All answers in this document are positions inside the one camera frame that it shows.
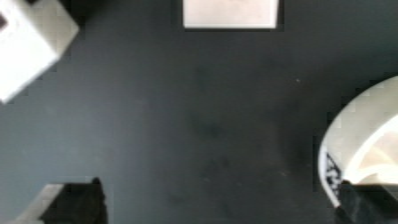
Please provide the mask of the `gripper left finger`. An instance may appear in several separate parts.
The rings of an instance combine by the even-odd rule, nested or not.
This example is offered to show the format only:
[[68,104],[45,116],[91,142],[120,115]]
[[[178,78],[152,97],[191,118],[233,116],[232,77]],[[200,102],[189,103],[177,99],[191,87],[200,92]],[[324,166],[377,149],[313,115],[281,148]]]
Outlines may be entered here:
[[100,178],[86,183],[47,184],[13,224],[107,224]]

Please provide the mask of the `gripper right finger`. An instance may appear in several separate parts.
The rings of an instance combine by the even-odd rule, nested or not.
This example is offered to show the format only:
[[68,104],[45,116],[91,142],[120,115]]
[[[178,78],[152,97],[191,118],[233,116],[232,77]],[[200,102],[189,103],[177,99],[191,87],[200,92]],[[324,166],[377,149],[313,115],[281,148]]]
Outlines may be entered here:
[[398,184],[353,184],[338,192],[335,224],[398,224]]

